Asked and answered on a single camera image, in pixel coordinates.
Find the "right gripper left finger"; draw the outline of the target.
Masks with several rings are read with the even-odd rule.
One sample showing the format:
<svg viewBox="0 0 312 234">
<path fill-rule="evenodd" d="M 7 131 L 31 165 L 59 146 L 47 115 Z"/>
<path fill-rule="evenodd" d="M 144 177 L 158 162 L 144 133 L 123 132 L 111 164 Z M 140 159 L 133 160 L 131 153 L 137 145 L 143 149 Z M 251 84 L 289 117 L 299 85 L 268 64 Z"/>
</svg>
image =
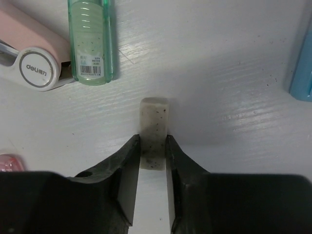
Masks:
<svg viewBox="0 0 312 234">
<path fill-rule="evenodd" d="M 133 224 L 140 138 L 74 177 L 2 172 L 3 234 L 126 234 Z"/>
</svg>

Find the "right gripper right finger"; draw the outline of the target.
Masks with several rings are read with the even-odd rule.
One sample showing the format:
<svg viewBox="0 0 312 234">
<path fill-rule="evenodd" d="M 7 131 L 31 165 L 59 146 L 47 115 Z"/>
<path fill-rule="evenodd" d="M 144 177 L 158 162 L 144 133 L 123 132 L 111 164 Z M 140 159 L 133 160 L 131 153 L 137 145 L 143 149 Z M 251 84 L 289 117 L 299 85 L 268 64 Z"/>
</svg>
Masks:
<svg viewBox="0 0 312 234">
<path fill-rule="evenodd" d="M 173 234 L 309 234 L 312 184 L 301 175 L 210 173 L 165 143 Z"/>
</svg>

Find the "grey eraser block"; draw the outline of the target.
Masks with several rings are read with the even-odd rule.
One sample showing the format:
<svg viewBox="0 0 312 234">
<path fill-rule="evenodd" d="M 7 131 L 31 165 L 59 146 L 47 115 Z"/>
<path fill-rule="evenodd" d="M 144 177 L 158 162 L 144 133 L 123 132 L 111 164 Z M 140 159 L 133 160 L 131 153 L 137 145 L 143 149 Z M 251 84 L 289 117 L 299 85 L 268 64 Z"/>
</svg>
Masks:
<svg viewBox="0 0 312 234">
<path fill-rule="evenodd" d="M 165 168 L 165 142 L 169 126 L 169 101 L 146 97 L 139 108 L 140 167 L 162 171 Z"/>
</svg>

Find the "blue highlighter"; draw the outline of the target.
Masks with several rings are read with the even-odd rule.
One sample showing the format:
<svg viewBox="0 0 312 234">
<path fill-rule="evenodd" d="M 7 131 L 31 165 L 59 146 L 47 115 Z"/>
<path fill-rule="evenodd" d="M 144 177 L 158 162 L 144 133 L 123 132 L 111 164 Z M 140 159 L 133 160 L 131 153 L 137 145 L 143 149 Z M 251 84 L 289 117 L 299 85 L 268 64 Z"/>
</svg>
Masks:
<svg viewBox="0 0 312 234">
<path fill-rule="evenodd" d="M 290 94 L 297 100 L 312 101 L 312 30 L 304 39 L 290 86 Z"/>
</svg>

